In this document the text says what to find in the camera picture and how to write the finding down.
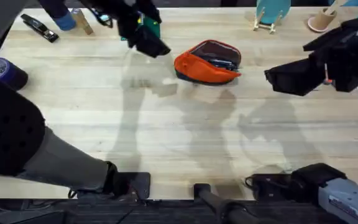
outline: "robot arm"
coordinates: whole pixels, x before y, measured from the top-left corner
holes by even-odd
[[[292,174],[254,174],[246,184],[258,201],[312,203],[349,224],[358,223],[358,185],[326,164],[313,164]]]
[[[156,57],[169,52],[158,38],[149,35],[148,28],[131,26],[139,17],[137,10],[159,19],[150,1],[142,1],[136,8],[122,0],[82,1],[116,18],[121,34],[143,53]],[[0,37],[26,2],[0,1]],[[147,198],[150,185],[150,174],[118,172],[111,162],[92,158],[54,135],[38,107],[1,82],[0,175],[69,187],[79,197],[116,198],[135,191],[137,197]]]
[[[350,92],[358,87],[358,19],[318,37],[304,47],[309,57],[265,71],[273,90],[305,96],[326,78],[337,91]]]

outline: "orange bag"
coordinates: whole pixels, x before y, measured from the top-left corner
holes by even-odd
[[[177,77],[204,85],[227,84],[238,72],[241,53],[217,40],[206,40],[175,59]]]

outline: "black cable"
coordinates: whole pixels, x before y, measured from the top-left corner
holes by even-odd
[[[244,186],[246,186],[247,188],[251,189],[251,190],[257,190],[257,186],[254,186],[252,183],[250,183],[250,181],[253,181],[253,177],[247,177],[244,181]],[[265,182],[271,185],[274,185],[276,187],[280,187],[281,189],[288,189],[289,186],[287,185],[283,185],[283,184],[279,184],[276,181],[268,181],[266,179],[258,179],[258,181],[260,182]]]
[[[76,192],[75,190],[70,189],[70,190],[68,191],[67,197],[68,197],[69,199],[73,199],[76,195],[77,195],[77,192]]]
[[[128,217],[133,211],[135,210],[135,208],[132,208],[131,210],[129,210],[129,212],[127,212],[125,215],[123,215],[120,219],[118,219],[118,221],[116,222],[116,224],[120,224],[122,223],[122,221],[124,221],[124,219],[126,217]]]

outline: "wooden tabletop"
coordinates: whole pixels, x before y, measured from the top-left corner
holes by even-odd
[[[291,172],[325,162],[358,183],[358,94],[320,86],[306,97],[275,93],[263,71],[299,60],[315,39],[305,26],[317,7],[293,7],[277,33],[252,31],[255,8],[161,9],[158,59],[129,50],[117,29],[84,10],[95,35],[60,31],[41,9],[24,12],[59,34],[50,44],[16,20],[0,57],[30,75],[20,91],[57,135],[120,171],[152,174],[152,198],[192,198],[206,182],[227,198],[258,172]],[[333,26],[358,16],[342,8]],[[173,59],[206,39],[237,47],[242,76],[226,86],[177,80]],[[0,177],[0,197],[67,196],[67,189]]]

